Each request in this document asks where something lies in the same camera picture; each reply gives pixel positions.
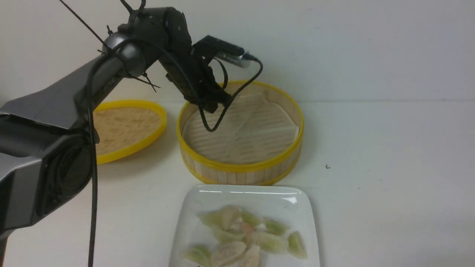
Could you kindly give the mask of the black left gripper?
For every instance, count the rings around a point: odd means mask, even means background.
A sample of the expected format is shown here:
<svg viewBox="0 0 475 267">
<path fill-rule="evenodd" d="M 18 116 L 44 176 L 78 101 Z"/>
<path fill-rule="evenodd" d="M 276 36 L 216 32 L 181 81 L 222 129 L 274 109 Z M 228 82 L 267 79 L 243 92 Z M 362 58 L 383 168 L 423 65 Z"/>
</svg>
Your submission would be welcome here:
<svg viewBox="0 0 475 267">
<path fill-rule="evenodd" d="M 162 25 L 168 36 L 165 47 L 172 57 L 165 55 L 160 62 L 185 100 L 211 114 L 219 104 L 229 105 L 231 95 L 221 89 L 212 68 L 193 51 L 184 13 L 166 8 Z"/>
</svg>

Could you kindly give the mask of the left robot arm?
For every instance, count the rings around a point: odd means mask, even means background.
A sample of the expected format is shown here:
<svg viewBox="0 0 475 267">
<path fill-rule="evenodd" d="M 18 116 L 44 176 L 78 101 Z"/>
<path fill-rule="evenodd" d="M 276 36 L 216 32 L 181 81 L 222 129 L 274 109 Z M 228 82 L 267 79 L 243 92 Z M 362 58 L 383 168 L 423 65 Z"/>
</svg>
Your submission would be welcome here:
<svg viewBox="0 0 475 267">
<path fill-rule="evenodd" d="M 30 227 L 90 181 L 99 136 L 92 112 L 126 78 L 155 62 L 190 103 L 213 113 L 232 96 L 192 44 L 185 15 L 173 7 L 129 10 L 102 53 L 46 89 L 1 108 L 1 239 Z"/>
</svg>

